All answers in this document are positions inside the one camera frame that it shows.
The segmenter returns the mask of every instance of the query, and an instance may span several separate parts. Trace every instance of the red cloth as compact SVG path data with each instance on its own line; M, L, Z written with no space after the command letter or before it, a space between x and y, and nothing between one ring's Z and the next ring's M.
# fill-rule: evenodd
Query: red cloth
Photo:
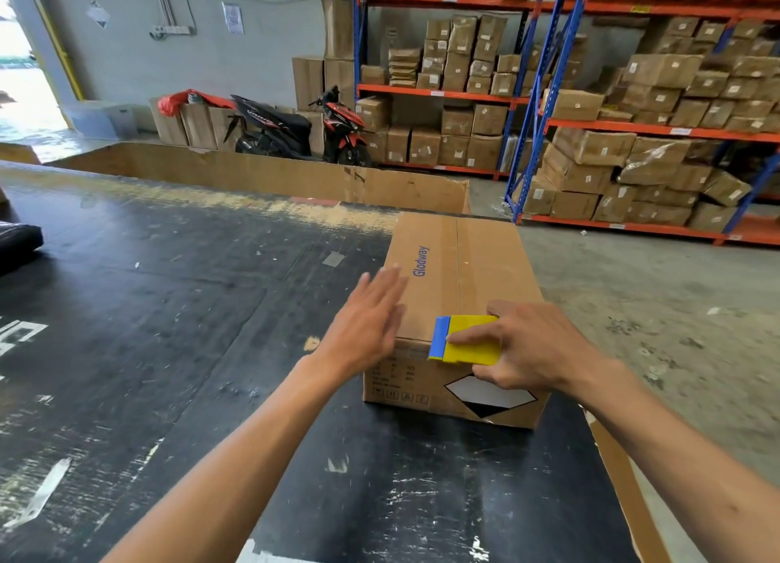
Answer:
M166 95L164 97L161 97L161 99L157 102L157 108L160 110L160 113L162 115L167 115L168 117L175 117L176 114L179 113L179 105L183 105L187 102L187 95L189 95L190 93L197 93L198 95L204 98L204 101L206 101L206 103L213 105L215 107L227 107L228 109L236 109L236 104L234 104L230 99L222 99L222 97L218 97L216 95L209 95L207 93L201 93L200 91L196 91L195 89L188 89L186 91L181 91L180 93L173 93L172 95Z

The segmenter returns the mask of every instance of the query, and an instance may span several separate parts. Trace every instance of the concrete floor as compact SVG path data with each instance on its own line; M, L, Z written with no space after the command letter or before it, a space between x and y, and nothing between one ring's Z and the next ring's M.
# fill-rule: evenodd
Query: concrete floor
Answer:
M42 161L107 144L62 129L20 129L8 115L0 115L0 141L32 144ZM503 182L471 185L475 214L506 216ZM537 224L520 233L546 299L696 428L780 486L780 249ZM639 480L674 562L704 561Z

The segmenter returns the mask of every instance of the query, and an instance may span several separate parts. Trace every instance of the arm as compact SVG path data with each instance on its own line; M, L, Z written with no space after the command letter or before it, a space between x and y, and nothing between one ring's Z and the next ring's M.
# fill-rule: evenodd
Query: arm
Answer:
M406 286L364 273L317 350L188 472L109 552L106 563L234 563L298 444L349 378L392 352Z
M501 388L557 390L584 405L648 477L711 563L780 561L780 489L667 409L620 361L607 358L552 304L492 302L498 321L449 336L501 341L474 374Z

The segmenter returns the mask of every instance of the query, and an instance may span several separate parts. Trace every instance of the pallet rack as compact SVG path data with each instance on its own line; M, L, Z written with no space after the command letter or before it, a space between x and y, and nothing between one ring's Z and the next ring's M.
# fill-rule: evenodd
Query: pallet rack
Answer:
M569 13L560 32L557 31L562 13ZM630 232L647 232L656 234L672 234L677 236L707 238L716 245L727 241L743 243L759 243L764 245L780 245L780 222L767 217L754 216L746 213L759 192L764 188L772 172L780 164L780 134L744 134L726 130L709 130L702 128L671 128L634 124L617 121L562 121L551 118L552 110L563 79L563 72L574 44L576 31L580 26L583 14L639 14L639 15L690 15L697 17L720 17L728 19L726 30L715 47L715 52L722 50L733 34L734 26L742 18L758 18L765 21L780 21L780 0L555 0L551 7L550 27L545 37L541 61L537 76L531 90L531 101L526 110L525 120L518 140L512 167L509 173L504 201L512 210L512 220L532 220L548 223L571 224L578 227L608 228ZM550 91L544 108L541 108L541 77L548 71L560 51L555 73L550 82ZM714 164L720 164L728 147L736 141L753 141L776 143L778 150L766 158L763 169L756 175L752 189L739 203L734 217L726 225L722 233L694 231L687 227L661 226L657 224L638 223L608 223L597 221L571 221L549 216L523 214L534 167L540 160L544 135L549 127L568 126L588 130L606 132L634 132L636 134L685 135L694 138L721 139L724 143L717 152ZM531 134L532 150L525 171L519 171L518 159ZM520 194L515 201L513 197L517 189Z
M428 8L428 9L454 9L457 11L493 11L501 13L519 13L520 28L515 39L513 52L521 55L520 70L517 73L515 92L511 97L499 97L495 95L481 95L476 93L457 93L453 91L412 89L406 87L397 87L389 85L368 85L360 82L360 66L366 63L368 43L368 9L371 6L395 6L406 8ZM473 101L476 103L492 103L509 106L504 131L502 134L501 152L498 158L501 160L504 156L506 144L509 139L509 130L517 111L518 105L525 105L529 102L528 97L521 97L522 78L526 74L528 58L533 43L533 34L536 30L537 20L543 10L547 10L551 3L544 3L542 0L353 0L353 26L354 26L354 64L355 64L355 100L361 96L372 93L388 93L392 95L414 95L428 97L442 97L444 99ZM430 167L428 165L412 163L381 163L388 167L404 167L418 171L436 171L445 173L465 173L493 177L494 181L499 178L506 178L509 173L501 173L497 170L492 171L485 168L470 167L451 167L437 165Z

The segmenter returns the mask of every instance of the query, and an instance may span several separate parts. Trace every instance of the red and black scooter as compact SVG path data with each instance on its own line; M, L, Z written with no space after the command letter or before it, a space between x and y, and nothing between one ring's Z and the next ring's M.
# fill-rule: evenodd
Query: red and black scooter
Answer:
M231 120L225 142L241 122L243 134L236 141L237 153L319 160L311 155L311 122L306 117L284 114L270 105L239 95L231 97L241 115L235 115ZM366 141L360 135L365 124L359 115L338 102L338 86L325 91L322 97L310 105L315 104L325 110L325 154L322 160L326 163L370 167L371 157Z

